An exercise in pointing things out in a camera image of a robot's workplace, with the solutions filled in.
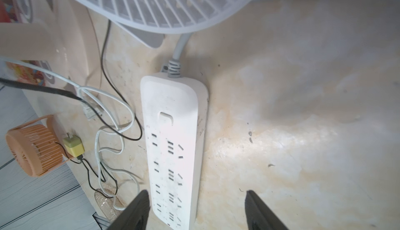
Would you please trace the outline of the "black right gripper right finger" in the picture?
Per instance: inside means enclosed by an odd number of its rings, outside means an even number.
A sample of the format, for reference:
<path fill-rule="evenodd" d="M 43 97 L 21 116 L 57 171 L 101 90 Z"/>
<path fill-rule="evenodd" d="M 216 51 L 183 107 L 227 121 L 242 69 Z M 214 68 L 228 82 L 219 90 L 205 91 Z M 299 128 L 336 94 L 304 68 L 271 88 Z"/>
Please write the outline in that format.
<path fill-rule="evenodd" d="M 246 192 L 245 214 L 249 230 L 288 230 L 253 190 Z"/>

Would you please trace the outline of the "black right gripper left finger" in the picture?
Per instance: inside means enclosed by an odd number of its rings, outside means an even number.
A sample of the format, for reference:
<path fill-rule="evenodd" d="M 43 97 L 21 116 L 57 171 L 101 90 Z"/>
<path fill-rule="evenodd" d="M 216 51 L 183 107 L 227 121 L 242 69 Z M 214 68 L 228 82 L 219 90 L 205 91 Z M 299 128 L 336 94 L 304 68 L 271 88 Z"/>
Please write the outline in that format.
<path fill-rule="evenodd" d="M 107 230 L 145 230 L 150 209 L 149 193 L 143 190 Z"/>

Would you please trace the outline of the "yellow plug adapter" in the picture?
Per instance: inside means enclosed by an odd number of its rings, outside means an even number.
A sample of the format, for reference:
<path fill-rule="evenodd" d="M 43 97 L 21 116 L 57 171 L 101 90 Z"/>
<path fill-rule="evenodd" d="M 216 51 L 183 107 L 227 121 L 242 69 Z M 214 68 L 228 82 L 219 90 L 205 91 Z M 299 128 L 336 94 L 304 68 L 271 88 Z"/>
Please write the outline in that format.
<path fill-rule="evenodd" d="M 63 144 L 66 151 L 73 157 L 78 158 L 85 152 L 83 143 L 77 135 L 68 134 L 67 137 L 63 138 Z"/>

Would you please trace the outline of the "white power strip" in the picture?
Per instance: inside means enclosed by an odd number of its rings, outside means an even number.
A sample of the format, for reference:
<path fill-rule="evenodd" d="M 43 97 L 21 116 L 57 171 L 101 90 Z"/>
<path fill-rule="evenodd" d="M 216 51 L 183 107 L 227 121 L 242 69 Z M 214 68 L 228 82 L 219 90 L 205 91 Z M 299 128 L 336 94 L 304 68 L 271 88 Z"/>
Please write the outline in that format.
<path fill-rule="evenodd" d="M 145 76 L 140 84 L 152 208 L 174 230 L 194 227 L 209 93 L 200 81 Z"/>

